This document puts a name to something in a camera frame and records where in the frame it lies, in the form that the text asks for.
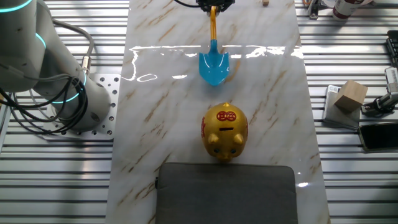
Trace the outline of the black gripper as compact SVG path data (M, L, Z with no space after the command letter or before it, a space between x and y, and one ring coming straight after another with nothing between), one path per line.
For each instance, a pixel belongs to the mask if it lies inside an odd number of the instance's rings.
M195 2L203 7L204 12L210 12L211 6L217 6L217 12L223 12L224 7L230 7L235 0L196 0Z

